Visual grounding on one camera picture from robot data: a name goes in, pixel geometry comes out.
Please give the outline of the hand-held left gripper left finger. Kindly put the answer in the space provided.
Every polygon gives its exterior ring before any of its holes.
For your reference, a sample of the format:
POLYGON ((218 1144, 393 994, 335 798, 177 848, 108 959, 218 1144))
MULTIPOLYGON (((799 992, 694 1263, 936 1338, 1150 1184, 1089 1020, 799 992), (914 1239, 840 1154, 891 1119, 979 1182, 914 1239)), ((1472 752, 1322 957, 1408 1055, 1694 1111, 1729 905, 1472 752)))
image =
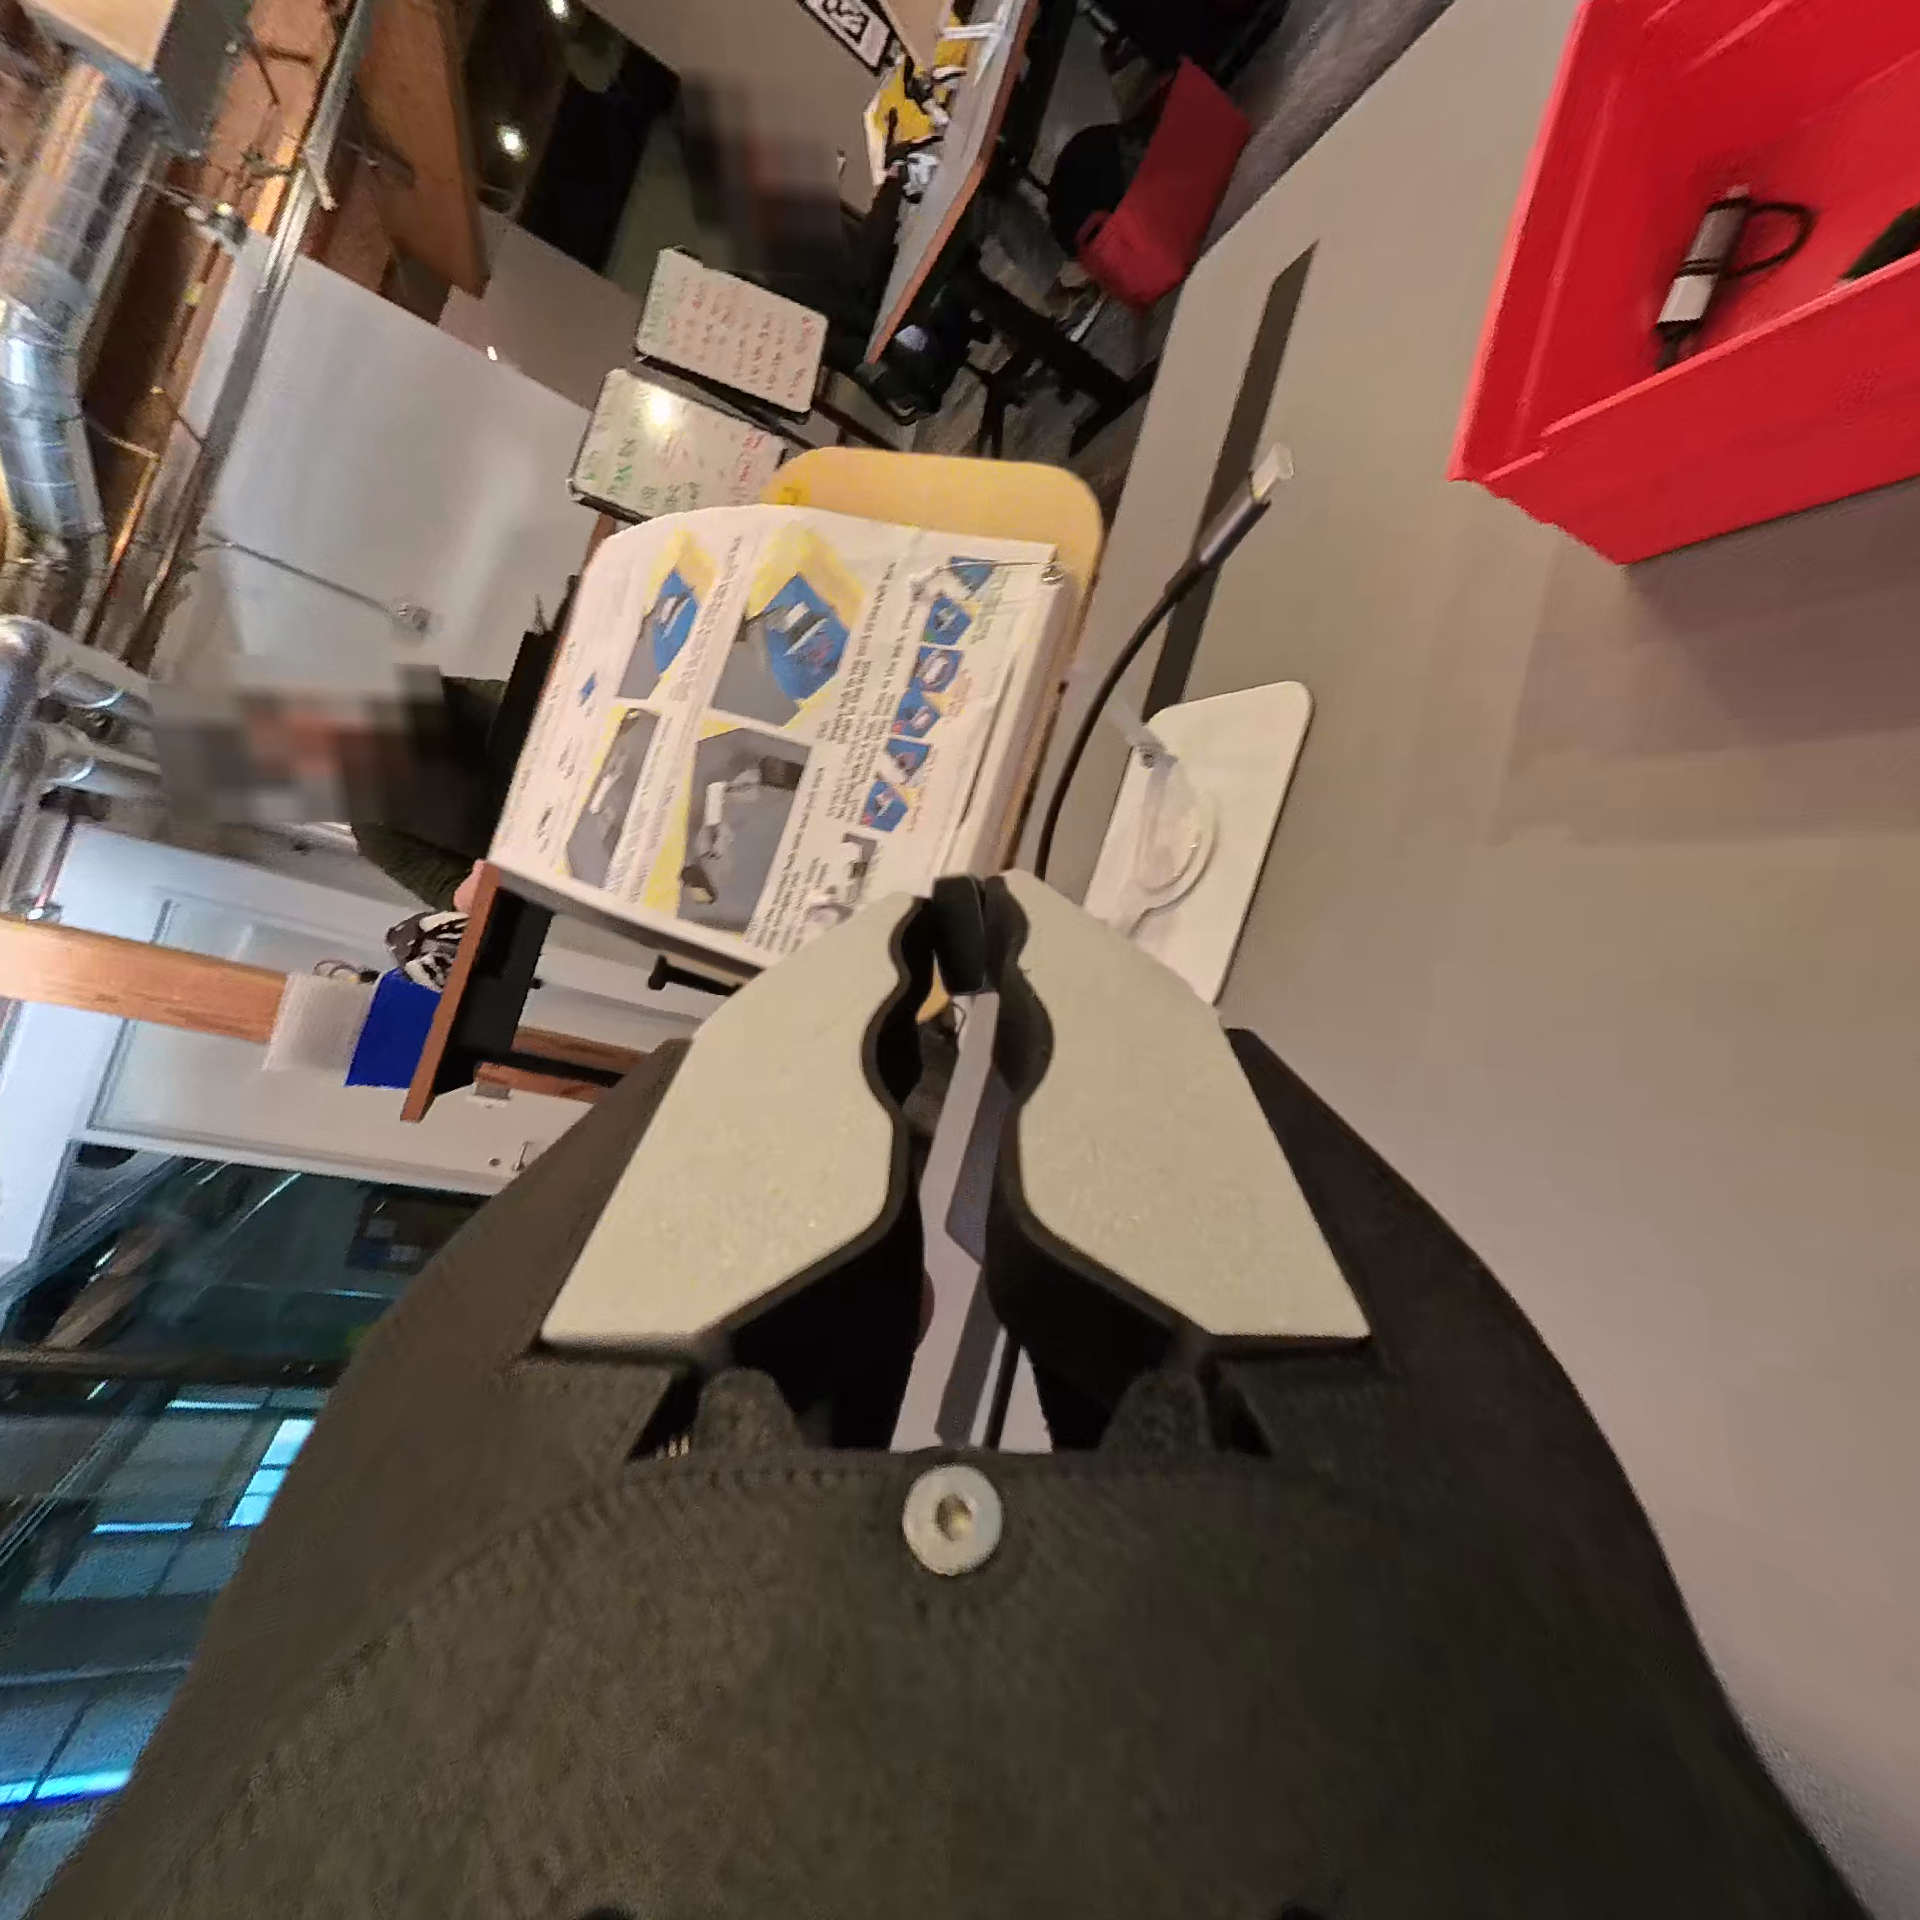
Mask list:
POLYGON ((762 972, 674 1070, 543 1320, 547 1350, 774 1378, 840 1449, 897 1436, 926 1231, 905 1104, 929 900, 891 893, 762 972))

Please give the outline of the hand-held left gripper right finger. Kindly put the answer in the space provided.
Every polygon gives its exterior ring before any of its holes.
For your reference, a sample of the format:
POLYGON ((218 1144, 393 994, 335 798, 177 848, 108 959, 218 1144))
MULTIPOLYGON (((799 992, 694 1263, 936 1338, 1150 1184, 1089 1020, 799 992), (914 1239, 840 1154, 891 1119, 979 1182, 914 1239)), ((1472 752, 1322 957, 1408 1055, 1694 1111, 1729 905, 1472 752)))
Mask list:
POLYGON ((1130 1390, 1359 1352, 1360 1296, 1217 1008, 1026 870, 980 884, 1007 1085, 983 1280, 1057 1445, 1130 1390))

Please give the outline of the red plastic bin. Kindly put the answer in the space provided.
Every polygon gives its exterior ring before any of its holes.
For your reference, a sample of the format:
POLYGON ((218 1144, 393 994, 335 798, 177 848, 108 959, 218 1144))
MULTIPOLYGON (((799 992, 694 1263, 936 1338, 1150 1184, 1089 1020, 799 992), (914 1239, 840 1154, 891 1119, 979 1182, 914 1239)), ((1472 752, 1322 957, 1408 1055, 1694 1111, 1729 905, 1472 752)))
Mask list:
POLYGON ((1617 565, 1918 471, 1918 4, 1583 4, 1452 478, 1617 565))

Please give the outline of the blue box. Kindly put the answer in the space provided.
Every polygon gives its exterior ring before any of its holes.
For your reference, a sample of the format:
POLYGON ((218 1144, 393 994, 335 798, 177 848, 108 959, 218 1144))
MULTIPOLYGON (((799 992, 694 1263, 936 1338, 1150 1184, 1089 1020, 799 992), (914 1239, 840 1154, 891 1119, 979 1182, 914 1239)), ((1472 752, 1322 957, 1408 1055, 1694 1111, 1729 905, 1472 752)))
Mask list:
POLYGON ((408 1089, 441 1009, 441 992, 404 972, 378 978, 369 1017, 352 1045, 346 1071, 350 1088, 408 1089))

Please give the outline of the whiteboard on black stand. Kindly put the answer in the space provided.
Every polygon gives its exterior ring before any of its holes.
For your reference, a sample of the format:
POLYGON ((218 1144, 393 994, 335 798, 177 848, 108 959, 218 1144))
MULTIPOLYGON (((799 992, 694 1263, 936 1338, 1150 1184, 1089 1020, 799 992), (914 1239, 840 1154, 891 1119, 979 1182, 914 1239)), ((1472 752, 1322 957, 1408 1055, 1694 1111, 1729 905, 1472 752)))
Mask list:
POLYGON ((594 396, 567 492, 618 520, 748 508, 791 453, 778 432, 612 368, 594 396))
POLYGON ((656 254, 633 349, 779 413, 804 416, 819 396, 827 330, 825 313, 671 247, 656 254))

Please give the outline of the red bag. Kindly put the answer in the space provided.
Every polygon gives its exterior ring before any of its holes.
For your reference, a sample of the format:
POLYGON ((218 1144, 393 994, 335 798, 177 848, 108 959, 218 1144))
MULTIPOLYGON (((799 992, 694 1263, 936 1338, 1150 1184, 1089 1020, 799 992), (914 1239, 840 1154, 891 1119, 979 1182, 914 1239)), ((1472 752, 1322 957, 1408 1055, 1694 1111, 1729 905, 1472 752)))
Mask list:
POLYGON ((1073 244, 1092 282, 1136 313, 1185 286, 1254 140, 1247 112, 1191 60, 1170 72, 1156 109, 1118 206, 1092 209, 1073 244))

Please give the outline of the long wooden workbench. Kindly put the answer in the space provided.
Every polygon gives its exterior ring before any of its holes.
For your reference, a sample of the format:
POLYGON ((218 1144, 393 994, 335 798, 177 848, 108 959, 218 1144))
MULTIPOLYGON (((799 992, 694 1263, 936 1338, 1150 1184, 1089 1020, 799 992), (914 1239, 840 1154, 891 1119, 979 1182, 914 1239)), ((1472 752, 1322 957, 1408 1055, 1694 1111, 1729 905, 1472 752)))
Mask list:
POLYGON ((919 201, 902 215, 897 257, 863 354, 864 368, 876 368, 898 329, 910 321, 914 304, 987 180, 1038 21, 1040 2, 1004 2, 990 14, 986 54, 958 86, 931 180, 919 201))

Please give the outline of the black frame desk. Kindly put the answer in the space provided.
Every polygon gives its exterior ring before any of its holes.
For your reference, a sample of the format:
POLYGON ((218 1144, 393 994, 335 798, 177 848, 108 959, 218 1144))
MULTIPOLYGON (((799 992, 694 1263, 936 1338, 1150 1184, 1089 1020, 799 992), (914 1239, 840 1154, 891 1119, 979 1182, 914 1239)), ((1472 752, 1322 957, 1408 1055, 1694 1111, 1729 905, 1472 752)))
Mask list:
POLYGON ((612 928, 563 917, 486 866, 401 1119, 420 1124, 441 1102, 465 1095, 588 1109, 730 994, 730 980, 612 928), (646 1036, 593 1038, 564 1022, 563 999, 604 1000, 639 1020, 646 1036))

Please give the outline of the silver air duct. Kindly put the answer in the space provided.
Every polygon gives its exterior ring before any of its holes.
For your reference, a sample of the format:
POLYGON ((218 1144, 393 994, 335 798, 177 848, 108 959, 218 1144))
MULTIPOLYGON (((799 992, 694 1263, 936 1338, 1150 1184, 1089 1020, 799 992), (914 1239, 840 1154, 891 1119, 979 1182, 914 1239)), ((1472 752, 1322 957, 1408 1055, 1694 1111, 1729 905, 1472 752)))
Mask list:
POLYGON ((71 630, 105 576, 83 358, 160 154, 155 112, 74 62, 3 233, 4 610, 71 630))

